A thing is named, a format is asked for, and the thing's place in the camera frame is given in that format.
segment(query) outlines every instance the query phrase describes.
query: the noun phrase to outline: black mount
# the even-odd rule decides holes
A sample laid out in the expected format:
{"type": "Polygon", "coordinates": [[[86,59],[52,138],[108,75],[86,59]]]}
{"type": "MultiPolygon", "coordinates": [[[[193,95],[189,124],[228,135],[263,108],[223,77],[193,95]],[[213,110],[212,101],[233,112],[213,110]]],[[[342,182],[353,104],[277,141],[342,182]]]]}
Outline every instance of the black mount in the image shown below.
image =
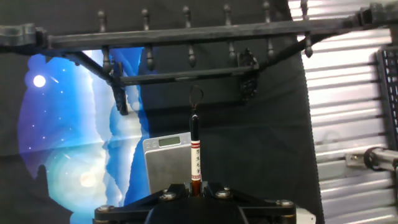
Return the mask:
{"type": "Polygon", "coordinates": [[[347,18],[320,19],[311,21],[307,15],[308,0],[301,0],[303,20],[272,22],[270,12],[272,4],[265,1],[264,22],[232,26],[231,8],[224,6],[225,23],[215,27],[192,27],[192,15],[188,6],[182,9],[185,27],[169,30],[149,30],[150,14],[142,10],[143,31],[107,32],[106,14],[98,13],[99,32],[95,34],[49,35],[43,28],[33,24],[21,26],[0,26],[0,53],[14,52],[23,55],[42,54],[50,57],[67,58],[82,65],[109,84],[114,92],[116,105],[121,114],[128,114],[125,86],[148,85],[181,81],[195,81],[209,78],[239,77],[241,96],[247,101],[256,94],[257,79],[261,71],[285,60],[302,50],[306,56],[313,54],[312,45],[335,35],[346,34],[356,30],[369,30],[382,26],[398,24],[398,2],[387,4],[371,3],[347,18]],[[275,52],[272,38],[286,35],[303,34],[305,39],[275,52]],[[265,39],[267,58],[257,63],[256,58],[248,56],[248,51],[237,54],[234,42],[248,39],[265,39]],[[197,63],[195,44],[209,42],[226,42],[226,52],[231,68],[165,73],[158,75],[139,75],[124,77],[123,65],[111,62],[109,50],[121,47],[144,47],[147,54],[149,70],[155,69],[153,47],[165,45],[187,45],[188,63],[194,67],[197,63]],[[103,67],[87,57],[82,50],[99,50],[104,54],[103,67]]]}
{"type": "Polygon", "coordinates": [[[172,184],[124,207],[97,208],[93,223],[296,224],[296,206],[288,200],[260,200],[219,183],[203,182],[200,197],[191,197],[189,187],[172,184]]]}

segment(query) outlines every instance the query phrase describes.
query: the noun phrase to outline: digital scale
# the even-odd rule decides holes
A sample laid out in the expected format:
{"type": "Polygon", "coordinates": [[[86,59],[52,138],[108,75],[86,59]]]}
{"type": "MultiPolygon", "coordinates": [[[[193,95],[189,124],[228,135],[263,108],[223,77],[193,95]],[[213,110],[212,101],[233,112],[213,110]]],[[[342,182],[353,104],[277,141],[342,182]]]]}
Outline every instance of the digital scale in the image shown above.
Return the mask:
{"type": "Polygon", "coordinates": [[[146,139],[143,146],[151,194],[191,182],[190,133],[146,139]]]}

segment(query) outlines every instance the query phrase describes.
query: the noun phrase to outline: metal shutter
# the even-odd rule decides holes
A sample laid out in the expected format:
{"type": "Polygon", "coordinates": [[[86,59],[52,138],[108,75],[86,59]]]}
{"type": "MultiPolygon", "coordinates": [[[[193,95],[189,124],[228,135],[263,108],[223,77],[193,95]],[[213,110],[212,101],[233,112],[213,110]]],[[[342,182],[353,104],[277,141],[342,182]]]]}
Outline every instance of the metal shutter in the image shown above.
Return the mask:
{"type": "MultiPolygon", "coordinates": [[[[348,16],[375,1],[391,2],[309,0],[308,15],[348,16]]],[[[289,6],[301,20],[300,0],[289,6]]],[[[391,174],[350,169],[344,160],[347,152],[386,146],[372,64],[374,52],[388,43],[388,29],[352,32],[314,45],[311,58],[302,53],[326,224],[398,223],[391,174]]]]}

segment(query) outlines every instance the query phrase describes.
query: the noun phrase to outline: bolt head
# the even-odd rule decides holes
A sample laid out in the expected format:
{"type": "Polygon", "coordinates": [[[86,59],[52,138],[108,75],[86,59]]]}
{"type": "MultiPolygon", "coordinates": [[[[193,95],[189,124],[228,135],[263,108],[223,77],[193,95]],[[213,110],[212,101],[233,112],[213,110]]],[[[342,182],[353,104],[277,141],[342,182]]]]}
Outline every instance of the bolt head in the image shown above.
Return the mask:
{"type": "Polygon", "coordinates": [[[112,208],[114,208],[111,205],[101,205],[100,207],[97,208],[99,212],[109,212],[112,208]]]}
{"type": "Polygon", "coordinates": [[[176,197],[176,194],[173,192],[166,192],[160,198],[162,200],[173,200],[176,197]]]}
{"type": "Polygon", "coordinates": [[[216,193],[217,198],[228,198],[231,193],[227,190],[220,190],[216,193]]]}
{"type": "Polygon", "coordinates": [[[294,205],[294,203],[291,202],[290,200],[278,200],[276,201],[276,204],[282,207],[288,207],[294,205]]]}

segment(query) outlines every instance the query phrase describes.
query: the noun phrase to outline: blue night sky backdrop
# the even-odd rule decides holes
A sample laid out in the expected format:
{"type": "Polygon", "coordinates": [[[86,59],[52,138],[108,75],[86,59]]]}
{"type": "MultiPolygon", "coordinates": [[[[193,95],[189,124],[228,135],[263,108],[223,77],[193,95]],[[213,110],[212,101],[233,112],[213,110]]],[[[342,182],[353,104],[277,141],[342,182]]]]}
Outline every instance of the blue night sky backdrop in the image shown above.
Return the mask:
{"type": "MultiPolygon", "coordinates": [[[[99,50],[85,53],[102,65],[99,50]]],[[[138,73],[142,48],[117,49],[124,75],[138,73]]],[[[94,209],[149,195],[142,142],[149,137],[139,86],[126,88],[129,115],[112,90],[86,68],[62,58],[28,62],[19,115],[19,151],[29,172],[47,168],[50,197],[71,210],[71,224],[91,223],[94,209]]]]}

